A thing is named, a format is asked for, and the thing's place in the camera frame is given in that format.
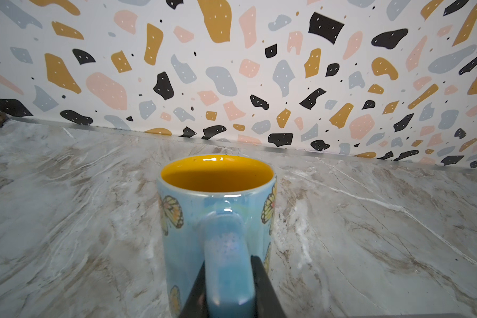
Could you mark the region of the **light blue butterfly mug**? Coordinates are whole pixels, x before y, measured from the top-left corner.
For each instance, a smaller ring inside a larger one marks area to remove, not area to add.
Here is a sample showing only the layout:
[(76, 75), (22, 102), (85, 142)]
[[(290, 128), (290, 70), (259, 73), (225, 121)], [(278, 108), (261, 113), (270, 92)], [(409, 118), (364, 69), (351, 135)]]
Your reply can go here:
[(191, 156), (161, 170), (157, 192), (173, 317), (203, 263), (209, 317), (254, 317), (250, 258), (269, 263), (276, 191), (274, 170), (242, 156)]

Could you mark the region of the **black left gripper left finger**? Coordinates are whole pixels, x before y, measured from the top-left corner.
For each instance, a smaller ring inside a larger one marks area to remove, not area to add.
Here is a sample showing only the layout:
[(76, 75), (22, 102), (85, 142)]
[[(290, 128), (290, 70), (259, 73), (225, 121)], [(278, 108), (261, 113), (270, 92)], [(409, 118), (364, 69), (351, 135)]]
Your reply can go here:
[(208, 318), (209, 309), (206, 302), (205, 263), (201, 265), (197, 278), (189, 293), (179, 318)]

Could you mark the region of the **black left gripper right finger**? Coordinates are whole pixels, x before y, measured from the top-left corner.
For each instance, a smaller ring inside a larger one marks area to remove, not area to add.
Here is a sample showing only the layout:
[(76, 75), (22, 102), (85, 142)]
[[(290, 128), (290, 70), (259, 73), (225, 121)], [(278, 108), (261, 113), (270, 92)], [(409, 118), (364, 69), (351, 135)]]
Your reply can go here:
[(257, 256), (251, 256), (250, 261), (255, 289), (255, 318), (286, 318), (262, 260)]

